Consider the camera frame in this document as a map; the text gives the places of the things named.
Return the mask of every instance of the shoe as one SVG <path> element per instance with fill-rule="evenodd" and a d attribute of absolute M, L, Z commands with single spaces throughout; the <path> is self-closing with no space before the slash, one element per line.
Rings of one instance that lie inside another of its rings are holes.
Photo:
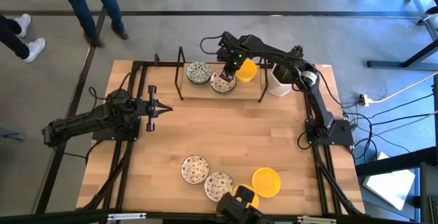
<path fill-rule="evenodd" d="M 123 32 L 117 32 L 111 25 L 111 29 L 112 31 L 120 38 L 122 38 L 123 40 L 127 40 L 129 38 L 128 33 L 126 33 L 126 31 Z"/>
<path fill-rule="evenodd" d="M 30 25 L 30 22 L 32 21 L 30 18 L 30 15 L 23 14 L 20 18 L 14 18 L 14 20 L 20 25 L 21 27 L 21 33 L 16 35 L 19 38 L 23 38 L 27 35 L 27 28 Z"/>
<path fill-rule="evenodd" d="M 24 59 L 24 62 L 31 63 L 35 60 L 36 56 L 38 56 L 41 51 L 46 46 L 46 41 L 44 38 L 38 38 L 34 42 L 31 42 L 27 44 L 27 47 L 29 48 L 29 56 Z"/>
<path fill-rule="evenodd" d="M 87 37 L 87 35 L 85 35 L 85 33 L 83 34 L 83 37 L 85 38 L 85 40 L 90 43 L 91 46 L 94 47 L 98 47 L 98 48 L 104 48 L 105 45 L 103 44 L 102 40 L 99 38 L 97 40 L 93 40 L 89 37 Z"/>

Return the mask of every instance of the yellow bowl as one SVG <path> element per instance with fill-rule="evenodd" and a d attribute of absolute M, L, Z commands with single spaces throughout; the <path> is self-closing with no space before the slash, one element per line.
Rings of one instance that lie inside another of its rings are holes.
<path fill-rule="evenodd" d="M 280 191 L 280 176 L 274 169 L 263 167 L 257 169 L 253 175 L 255 192 L 262 197 L 273 197 Z"/>
<path fill-rule="evenodd" d="M 250 202 L 250 203 L 247 203 L 245 208 L 249 207 L 249 205 L 252 205 L 252 207 L 254 207 L 254 208 L 258 208 L 258 207 L 259 207 L 259 195 L 257 195 L 257 193 L 255 193 L 254 188 L 251 187 L 251 186 L 249 186 L 249 185 L 247 185 L 247 184 L 240 184 L 239 186 L 244 186 L 244 187 L 246 187 L 246 188 L 248 188 L 248 189 L 250 189 L 251 191 L 254 192 L 254 198 L 253 198 L 253 201 Z M 235 194 L 236 194 L 236 192 L 237 192 L 237 188 L 238 188 L 239 186 L 236 186 L 236 187 L 233 189 L 233 192 L 231 193 L 231 195 L 232 195 L 233 197 L 235 196 Z"/>
<path fill-rule="evenodd" d="M 241 82 L 249 82 L 256 73 L 257 66 L 255 63 L 250 59 L 246 59 L 240 69 L 235 72 L 235 77 Z"/>

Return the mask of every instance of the wooden table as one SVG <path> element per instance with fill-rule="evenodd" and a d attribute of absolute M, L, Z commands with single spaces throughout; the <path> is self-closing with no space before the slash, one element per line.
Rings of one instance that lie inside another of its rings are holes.
<path fill-rule="evenodd" d="M 132 61 L 114 62 L 107 93 L 117 89 L 131 65 Z M 337 97 L 331 66 L 318 68 Z M 215 213 L 216 202 L 207 198 L 204 185 L 188 184 L 181 176 L 181 163 L 189 155 L 201 155 L 209 162 L 210 172 L 227 172 L 235 185 L 250 184 L 259 167 L 276 170 L 281 190 L 273 198 L 261 198 L 259 209 L 264 214 L 321 215 L 312 152 L 296 145 L 298 135 L 305 129 L 302 93 L 291 91 L 282 98 L 266 93 L 261 103 L 229 99 L 181 101 L 174 85 L 175 70 L 148 67 L 145 88 L 156 85 L 156 98 L 174 111 L 155 119 L 154 132 L 146 133 L 146 119 L 142 120 L 139 138 L 133 146 L 123 210 Z M 323 83 L 320 90 L 327 109 L 341 118 L 339 106 Z M 143 99 L 147 98 L 145 89 Z M 301 142 L 306 145 L 305 137 Z M 114 141 L 104 141 L 90 154 L 77 207 L 87 204 L 107 179 L 114 145 Z M 356 208 L 364 212 L 352 156 L 340 146 L 332 146 L 331 152 L 338 184 Z M 112 207 L 117 190 L 118 182 L 113 189 Z M 329 210 L 334 212 L 327 183 L 326 193 Z"/>

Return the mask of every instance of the concrete floor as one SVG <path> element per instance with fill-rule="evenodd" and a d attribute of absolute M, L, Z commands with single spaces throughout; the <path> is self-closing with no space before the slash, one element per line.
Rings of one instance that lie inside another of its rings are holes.
<path fill-rule="evenodd" d="M 67 0 L 0 0 L 0 10 L 70 10 Z M 289 11 L 416 11 L 405 0 L 118 0 L 122 10 L 289 10 Z M 91 10 L 100 10 L 99 0 L 88 0 Z M 24 134 L 25 141 L 0 139 L 0 216 L 32 212 L 40 181 L 52 151 L 43 145 L 40 130 L 51 120 L 63 117 L 81 70 L 88 46 L 73 16 L 34 16 L 26 40 L 44 37 L 47 47 L 33 64 L 24 64 L 0 45 L 0 127 Z M 283 50 L 302 45 L 305 58 L 316 64 L 332 64 L 342 102 L 354 101 L 359 93 L 373 99 L 385 97 L 429 74 L 423 71 L 368 69 L 366 60 L 404 61 L 430 43 L 418 18 L 345 17 L 260 17 L 260 16 L 126 16 L 123 21 L 131 36 L 121 41 L 110 30 L 106 18 L 101 33 L 106 48 L 97 49 L 86 81 L 78 112 L 92 106 L 86 91 L 94 86 L 105 90 L 113 60 L 175 60 L 182 46 L 189 61 L 213 61 L 198 48 L 201 38 L 217 36 L 224 30 L 236 36 L 254 34 L 267 44 Z M 207 48 L 216 49 L 215 44 Z M 433 55 L 430 61 L 436 60 Z M 387 108 L 431 93 L 429 79 L 382 104 L 359 108 L 370 116 Z M 373 121 L 423 114 L 433 110 L 426 99 L 399 112 L 390 112 Z M 400 123 L 375 127 L 383 131 Z M 367 129 L 365 122 L 361 126 Z M 354 132 L 358 140 L 364 132 Z M 423 149 L 435 142 L 433 120 L 427 119 L 384 138 L 409 150 Z M 91 135 L 71 139 L 67 151 L 85 154 Z M 378 150 L 388 155 L 403 149 L 375 140 Z M 73 210 L 84 171 L 80 158 L 64 156 L 48 211 Z"/>

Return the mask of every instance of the white sneaker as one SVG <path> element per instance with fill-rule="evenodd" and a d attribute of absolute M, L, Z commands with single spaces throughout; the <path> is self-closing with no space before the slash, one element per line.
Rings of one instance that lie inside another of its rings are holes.
<path fill-rule="evenodd" d="M 17 36 L 20 38 L 23 38 L 27 35 L 27 28 L 30 25 L 30 22 L 32 21 L 30 19 L 30 15 L 28 14 L 23 14 L 21 15 L 20 18 L 14 18 L 14 20 L 20 25 L 21 27 L 21 33 L 18 34 Z"/>
<path fill-rule="evenodd" d="M 27 45 L 27 47 L 29 48 L 29 57 L 27 57 L 27 59 L 25 59 L 24 61 L 26 63 L 33 62 L 36 56 L 38 56 L 41 53 L 41 51 L 44 49 L 45 46 L 46 46 L 46 41 L 44 40 L 44 38 L 38 38 L 34 42 L 29 43 Z"/>

